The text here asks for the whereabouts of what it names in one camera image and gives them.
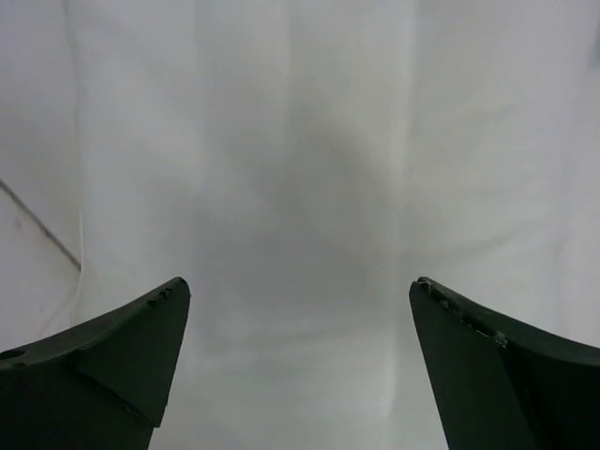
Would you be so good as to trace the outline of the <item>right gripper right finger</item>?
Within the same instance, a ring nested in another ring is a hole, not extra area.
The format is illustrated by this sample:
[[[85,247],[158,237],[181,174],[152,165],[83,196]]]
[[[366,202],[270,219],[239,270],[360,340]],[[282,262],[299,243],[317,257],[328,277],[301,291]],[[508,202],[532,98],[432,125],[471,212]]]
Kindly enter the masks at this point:
[[[412,317],[451,449],[596,449],[599,351],[420,277]]]

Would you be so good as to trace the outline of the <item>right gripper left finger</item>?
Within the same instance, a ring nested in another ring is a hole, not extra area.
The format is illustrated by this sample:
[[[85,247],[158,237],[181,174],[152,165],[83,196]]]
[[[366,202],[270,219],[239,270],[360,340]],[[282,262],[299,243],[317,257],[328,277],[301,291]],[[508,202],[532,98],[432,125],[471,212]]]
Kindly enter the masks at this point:
[[[168,404],[190,298],[176,277],[95,319],[2,352],[2,448],[148,448]]]

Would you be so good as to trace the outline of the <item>white yellow pillow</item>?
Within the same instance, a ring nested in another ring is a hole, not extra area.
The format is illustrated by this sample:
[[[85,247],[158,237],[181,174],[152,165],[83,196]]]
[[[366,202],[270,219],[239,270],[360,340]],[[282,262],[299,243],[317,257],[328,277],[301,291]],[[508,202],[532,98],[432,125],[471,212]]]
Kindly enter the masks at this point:
[[[599,342],[595,1],[72,1],[86,320],[193,303],[155,449],[442,449],[434,278]]]

